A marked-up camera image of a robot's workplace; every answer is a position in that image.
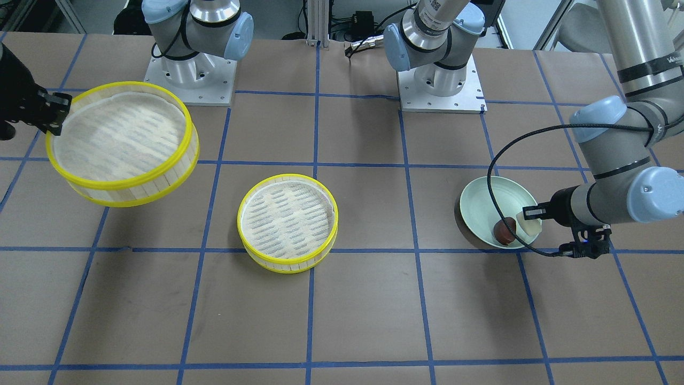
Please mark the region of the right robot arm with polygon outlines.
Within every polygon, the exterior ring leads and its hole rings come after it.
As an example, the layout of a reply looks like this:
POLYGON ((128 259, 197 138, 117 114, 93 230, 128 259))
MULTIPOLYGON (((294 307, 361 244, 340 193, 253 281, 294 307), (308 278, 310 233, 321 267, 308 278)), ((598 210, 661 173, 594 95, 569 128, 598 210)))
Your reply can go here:
MULTIPOLYGON (((144 20, 156 40, 144 83, 169 90, 182 102, 230 106, 236 66, 249 51, 254 20, 239 1, 143 1, 144 20)), ((1 65, 2 140, 24 122, 59 136, 72 97, 39 86, 6 46, 1 65)))

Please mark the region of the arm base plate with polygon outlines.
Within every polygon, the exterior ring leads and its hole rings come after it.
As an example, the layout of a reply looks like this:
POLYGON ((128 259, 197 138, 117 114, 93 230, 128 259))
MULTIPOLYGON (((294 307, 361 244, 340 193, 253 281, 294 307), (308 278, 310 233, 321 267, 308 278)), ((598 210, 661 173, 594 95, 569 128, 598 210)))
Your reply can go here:
POLYGON ((238 61, 199 53, 186 60, 152 58, 143 81, 161 86, 185 105, 232 107, 238 61))
POLYGON ((474 56, 457 70, 428 64, 397 74, 401 110, 417 113, 488 111, 474 56))

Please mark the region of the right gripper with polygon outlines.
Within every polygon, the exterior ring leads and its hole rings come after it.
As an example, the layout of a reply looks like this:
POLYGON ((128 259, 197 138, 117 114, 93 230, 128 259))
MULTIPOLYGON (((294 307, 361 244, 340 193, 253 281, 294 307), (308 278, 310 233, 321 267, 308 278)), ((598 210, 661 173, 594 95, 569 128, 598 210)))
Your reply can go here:
POLYGON ((1 140, 15 137, 13 122, 36 126, 44 134, 61 135, 73 96, 50 93, 37 85, 27 66, 2 43, 1 140))

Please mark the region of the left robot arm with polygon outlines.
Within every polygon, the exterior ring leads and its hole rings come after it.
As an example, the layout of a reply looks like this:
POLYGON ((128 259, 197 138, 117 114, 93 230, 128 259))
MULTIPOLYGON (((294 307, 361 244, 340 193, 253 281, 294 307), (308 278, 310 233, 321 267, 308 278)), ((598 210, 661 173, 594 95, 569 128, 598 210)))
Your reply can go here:
MULTIPOLYGON (((623 96, 575 112, 571 130, 594 182, 557 191, 526 219, 570 227, 656 222, 682 213, 682 176, 651 162, 649 149, 682 133, 682 58, 667 31, 668 1, 598 1, 623 96)), ((484 17, 468 1, 420 1, 384 29, 396 72, 465 68, 484 17)))

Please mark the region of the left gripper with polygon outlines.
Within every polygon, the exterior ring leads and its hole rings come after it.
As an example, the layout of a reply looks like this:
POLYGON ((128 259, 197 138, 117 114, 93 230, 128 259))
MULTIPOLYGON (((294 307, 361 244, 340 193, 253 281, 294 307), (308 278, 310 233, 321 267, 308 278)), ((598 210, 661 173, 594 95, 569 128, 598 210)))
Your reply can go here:
POLYGON ((571 207, 572 193, 574 191, 574 186, 564 188, 554 193, 549 202, 544 202, 538 206, 523 207, 523 218, 526 221, 553 219, 557 224, 570 228, 572 226, 572 218, 574 217, 571 207))

